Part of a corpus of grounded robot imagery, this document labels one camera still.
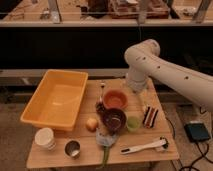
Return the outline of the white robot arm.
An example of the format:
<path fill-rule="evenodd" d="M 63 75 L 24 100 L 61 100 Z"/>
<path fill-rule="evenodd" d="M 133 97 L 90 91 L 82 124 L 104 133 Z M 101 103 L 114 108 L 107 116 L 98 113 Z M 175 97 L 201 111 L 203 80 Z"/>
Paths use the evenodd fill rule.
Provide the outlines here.
<path fill-rule="evenodd" d="M 198 106 L 213 112 L 213 76 L 167 62 L 159 54 L 160 46 L 153 39 L 129 47 L 124 53 L 129 65 L 126 84 L 133 91 L 141 92 L 151 76 Z"/>

